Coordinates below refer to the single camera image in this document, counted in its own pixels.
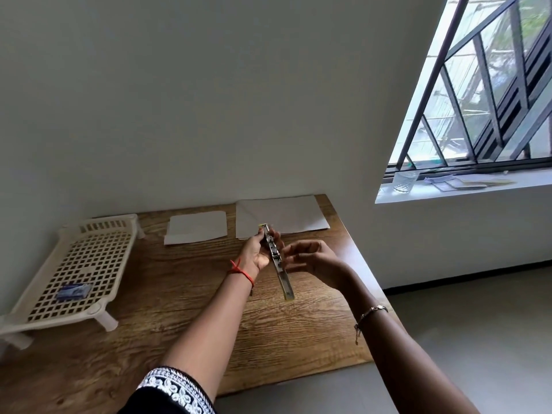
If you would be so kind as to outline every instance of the black sleeve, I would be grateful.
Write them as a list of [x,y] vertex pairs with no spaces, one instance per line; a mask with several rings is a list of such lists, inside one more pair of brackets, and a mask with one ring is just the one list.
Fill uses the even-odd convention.
[[151,370],[119,414],[216,414],[202,387],[169,367]]

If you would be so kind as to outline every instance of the blue packet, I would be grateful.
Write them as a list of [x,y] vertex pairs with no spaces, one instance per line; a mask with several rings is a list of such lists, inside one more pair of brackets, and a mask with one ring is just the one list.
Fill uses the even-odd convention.
[[56,295],[56,299],[60,302],[84,299],[91,289],[92,285],[89,283],[72,283],[62,286]]

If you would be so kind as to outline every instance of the red thread bracelet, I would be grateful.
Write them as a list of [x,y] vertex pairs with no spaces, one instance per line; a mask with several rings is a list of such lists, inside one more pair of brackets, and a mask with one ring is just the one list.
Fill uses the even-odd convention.
[[232,268],[228,271],[228,274],[230,274],[230,273],[241,273],[241,274],[243,274],[247,278],[247,280],[249,280],[251,282],[251,289],[253,289],[255,287],[255,281],[253,280],[253,278],[251,276],[249,276],[245,271],[243,271],[242,269],[240,269],[238,267],[239,264],[241,263],[241,257],[238,258],[237,263],[234,263],[231,260],[230,260],[230,263],[232,263]]

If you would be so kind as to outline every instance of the wooden table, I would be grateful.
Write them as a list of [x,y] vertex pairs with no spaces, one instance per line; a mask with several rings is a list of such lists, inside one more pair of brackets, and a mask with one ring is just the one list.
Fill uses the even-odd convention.
[[[316,199],[331,228],[284,240],[326,241],[394,314],[328,198]],[[213,210],[226,212],[226,238],[163,245],[171,216]],[[235,238],[234,204],[139,216],[146,238],[136,241],[108,307],[119,327],[106,333],[85,321],[36,331],[31,347],[10,351],[0,366],[2,412],[115,412],[207,304],[242,245]],[[364,341],[354,343],[354,318],[342,295],[310,274],[291,276],[290,302],[272,265],[257,279],[219,394],[371,361]]]

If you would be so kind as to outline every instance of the hand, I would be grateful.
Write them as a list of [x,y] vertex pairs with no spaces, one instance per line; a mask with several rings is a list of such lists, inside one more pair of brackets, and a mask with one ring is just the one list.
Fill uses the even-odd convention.
[[320,239],[306,239],[289,244],[281,251],[288,273],[307,271],[331,288],[342,290],[352,269]]
[[[284,248],[284,242],[280,238],[280,233],[272,228],[270,228],[268,232],[274,238],[276,247],[278,247],[279,250]],[[264,237],[264,231],[259,227],[257,235],[248,239],[239,252],[238,259],[241,260],[239,267],[251,276],[253,280],[257,278],[259,272],[271,261],[271,252],[260,244]]]

